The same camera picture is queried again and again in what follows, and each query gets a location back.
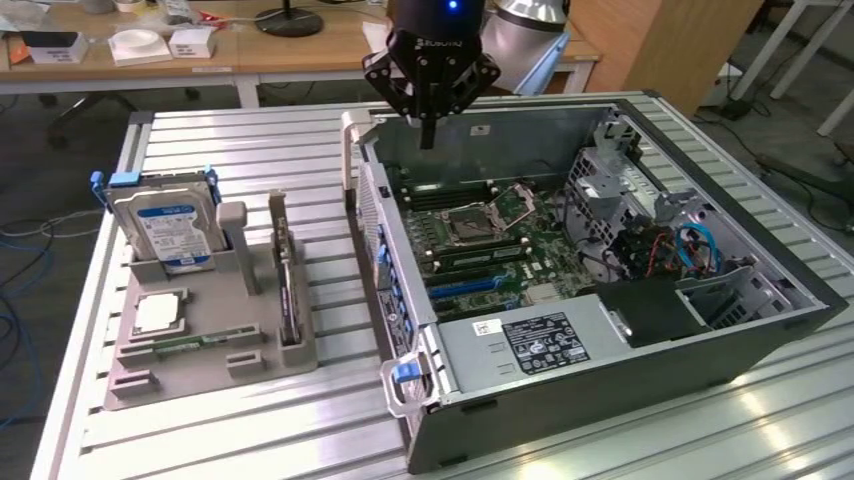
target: aluminum table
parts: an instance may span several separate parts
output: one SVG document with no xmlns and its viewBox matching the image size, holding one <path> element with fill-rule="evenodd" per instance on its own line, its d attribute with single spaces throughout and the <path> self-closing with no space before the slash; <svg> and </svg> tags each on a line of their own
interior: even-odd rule
<svg viewBox="0 0 854 480">
<path fill-rule="evenodd" d="M 625 97 L 840 294 L 854 299 L 854 259 L 664 100 L 633 93 Z M 106 372 L 130 278 L 130 249 L 107 215 L 33 478 L 414 478 L 406 473 L 398 423 L 385 406 L 342 201 L 341 114 L 365 106 L 133 118 L 119 170 L 170 172 L 214 165 L 226 199 L 250 208 L 250 241 L 270 234 L 267 190 L 289 189 L 291 225 L 307 242 L 322 366 L 301 376 L 106 411 Z M 665 159 L 649 154 L 644 161 L 668 187 L 685 185 Z M 730 384 L 418 480 L 850 475 L 853 371 L 849 308 Z"/>
</svg>

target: hard drive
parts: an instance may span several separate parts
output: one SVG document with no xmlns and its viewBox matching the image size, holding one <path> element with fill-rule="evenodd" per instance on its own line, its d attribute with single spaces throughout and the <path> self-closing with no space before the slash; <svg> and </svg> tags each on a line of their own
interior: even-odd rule
<svg viewBox="0 0 854 480">
<path fill-rule="evenodd" d="M 211 254 L 227 249 L 217 224 L 213 169 L 173 175 L 117 173 L 107 187 L 93 175 L 93 190 L 113 211 L 134 248 L 135 261 L 159 260 L 167 273 L 214 268 Z"/>
</svg>

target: red cable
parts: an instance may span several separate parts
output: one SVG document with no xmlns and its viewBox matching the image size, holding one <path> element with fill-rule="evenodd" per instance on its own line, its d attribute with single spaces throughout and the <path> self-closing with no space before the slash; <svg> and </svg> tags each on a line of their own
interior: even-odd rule
<svg viewBox="0 0 854 480">
<path fill-rule="evenodd" d="M 650 275 L 653 275 L 653 264 L 656 263 L 656 252 L 658 252 L 658 242 L 661 242 L 662 238 L 666 238 L 666 237 L 668 237 L 666 233 L 661 233 L 658 237 L 656 237 L 656 242 L 653 243 L 653 250 L 650 251 L 650 265 L 646 269 L 645 277 L 649 277 Z"/>
</svg>

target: motherboard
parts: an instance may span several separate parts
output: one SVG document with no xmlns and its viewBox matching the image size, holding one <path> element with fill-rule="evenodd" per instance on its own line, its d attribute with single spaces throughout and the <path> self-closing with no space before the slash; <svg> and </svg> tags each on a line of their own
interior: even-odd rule
<svg viewBox="0 0 854 480">
<path fill-rule="evenodd" d="M 576 297 L 594 284 L 533 181 L 407 187 L 399 203 L 439 321 Z"/>
</svg>

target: box on desk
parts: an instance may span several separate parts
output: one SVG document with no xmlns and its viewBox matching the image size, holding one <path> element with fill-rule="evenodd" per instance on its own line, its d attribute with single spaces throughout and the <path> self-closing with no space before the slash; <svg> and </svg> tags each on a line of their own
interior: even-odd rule
<svg viewBox="0 0 854 480">
<path fill-rule="evenodd" d="M 170 50 L 175 58 L 211 58 L 215 48 L 213 28 L 178 30 L 170 39 Z"/>
<path fill-rule="evenodd" d="M 37 63 L 81 63 L 90 43 L 81 32 L 22 32 Z"/>
</svg>

